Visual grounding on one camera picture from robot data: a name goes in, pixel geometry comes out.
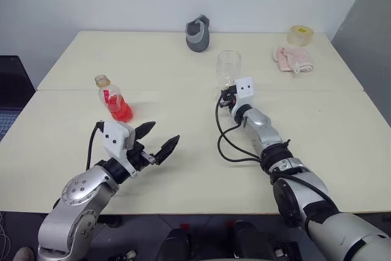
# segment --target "person's shoe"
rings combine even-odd
[[[34,252],[28,247],[23,247],[16,252],[12,261],[34,261]]]

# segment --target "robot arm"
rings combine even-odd
[[[251,106],[253,95],[252,79],[242,78],[222,91],[219,103],[230,108],[249,135],[261,168],[270,175],[280,214],[305,229],[328,260],[390,260],[389,236],[338,210],[322,180],[292,155],[289,141],[283,142],[270,118]]]
[[[160,165],[174,150],[179,136],[169,139],[156,154],[148,154],[138,139],[155,125],[147,122],[136,129],[124,123],[97,123],[103,145],[111,158],[100,161],[71,179],[54,210],[38,233],[39,261],[77,261],[86,254],[97,219],[119,185],[134,178],[149,164]]]

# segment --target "white table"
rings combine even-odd
[[[184,33],[80,32],[38,90],[95,90],[105,74],[121,90],[197,91],[216,84],[216,62],[223,50],[242,56],[243,76],[258,90],[363,90],[324,34],[306,47],[314,71],[281,73],[272,59],[286,34],[211,34],[204,53],[188,49]]]
[[[219,156],[212,86],[123,94],[134,109],[131,125],[157,122],[142,140],[149,152],[181,138],[161,166],[122,184],[104,213],[277,213],[257,164]],[[290,150],[324,180],[341,211],[391,210],[390,127],[365,92],[257,92],[255,106],[292,140]],[[95,90],[38,91],[0,143],[0,210],[49,212],[68,179],[84,170],[95,122],[109,118]],[[222,118],[223,128],[228,121]],[[244,132],[230,137],[251,150]],[[107,158],[97,133],[92,162]]]

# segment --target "laptop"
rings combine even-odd
[[[35,89],[18,56],[0,56],[0,141]]]

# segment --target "red liquid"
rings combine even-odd
[[[124,101],[123,97],[120,96],[120,103],[118,106],[117,95],[109,97],[108,109],[111,113],[113,119],[118,120],[119,122],[128,122],[132,119],[133,113],[130,106]]]

